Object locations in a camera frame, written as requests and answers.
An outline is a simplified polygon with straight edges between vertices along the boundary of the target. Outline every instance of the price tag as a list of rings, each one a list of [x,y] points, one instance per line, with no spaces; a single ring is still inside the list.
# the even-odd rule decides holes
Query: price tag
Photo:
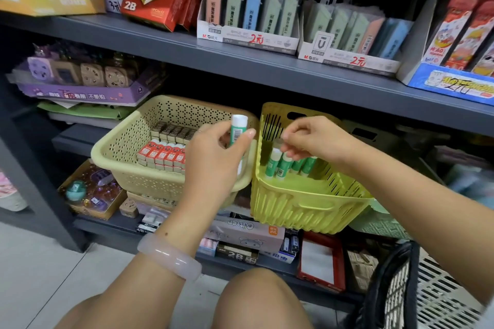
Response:
[[[120,13],[120,6],[122,4],[122,0],[105,0],[106,2],[106,10],[108,12]]]

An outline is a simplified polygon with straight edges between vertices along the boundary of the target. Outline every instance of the beige plastic basket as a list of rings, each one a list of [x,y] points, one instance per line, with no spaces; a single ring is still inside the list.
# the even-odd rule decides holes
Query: beige plastic basket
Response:
[[[259,130],[259,120],[256,116],[242,109],[178,96],[155,96],[100,139],[91,151],[91,158],[97,166],[111,170],[119,185],[131,193],[178,200],[182,194],[185,176],[143,167],[137,163],[136,154],[151,139],[151,128],[158,121],[164,120],[198,129],[203,124],[230,120],[232,114],[248,116],[248,127]],[[257,141],[253,140],[244,156],[242,172],[232,189],[232,195],[224,205],[230,205],[237,192],[250,183],[256,146]]]

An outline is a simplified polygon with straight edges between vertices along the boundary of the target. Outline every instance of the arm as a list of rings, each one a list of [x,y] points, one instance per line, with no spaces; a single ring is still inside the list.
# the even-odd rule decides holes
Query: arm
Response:
[[[282,147],[337,165],[360,182],[480,302],[494,294],[494,211],[421,175],[325,117],[296,120]]]
[[[187,145],[182,199],[155,233],[191,257],[230,194],[240,159],[255,136],[255,130],[247,130],[233,146],[224,149],[218,141],[230,126],[225,121],[201,127],[201,133]],[[168,327],[184,283],[181,277],[139,253],[74,328]]]

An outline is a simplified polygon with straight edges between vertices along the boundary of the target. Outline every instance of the green glue stick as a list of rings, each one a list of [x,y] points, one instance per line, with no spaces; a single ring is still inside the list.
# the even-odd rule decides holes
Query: green glue stick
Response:
[[[290,172],[297,174],[300,171],[300,168],[302,168],[302,165],[304,165],[306,159],[307,158],[294,161]]]
[[[232,115],[232,128],[230,130],[230,146],[235,143],[242,133],[247,130],[249,118],[245,115]],[[242,171],[242,160],[240,160],[237,175]]]
[[[283,153],[280,163],[278,164],[278,171],[276,172],[276,178],[280,180],[285,179],[285,176],[287,175],[287,172],[292,166],[293,162],[293,159],[287,157],[285,154],[286,153]]]
[[[304,166],[302,167],[302,172],[300,172],[301,176],[307,177],[309,173],[311,173],[314,164],[316,164],[317,156],[311,156],[307,158]]]
[[[283,152],[278,148],[273,148],[271,151],[271,157],[269,158],[268,165],[266,165],[266,178],[273,178],[278,168],[278,163],[280,162],[281,155]]]

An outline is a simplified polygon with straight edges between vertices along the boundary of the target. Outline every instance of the hand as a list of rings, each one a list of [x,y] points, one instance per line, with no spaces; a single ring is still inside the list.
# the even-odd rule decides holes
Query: hand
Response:
[[[191,197],[197,206],[205,203],[219,209],[230,195],[237,181],[240,159],[255,136],[255,129],[248,129],[229,148],[231,121],[205,124],[199,128],[185,148],[186,168],[183,196]]]
[[[317,156],[336,164],[343,172],[348,171],[350,158],[364,144],[324,116],[293,121],[281,138],[285,142],[281,151],[293,160]]]

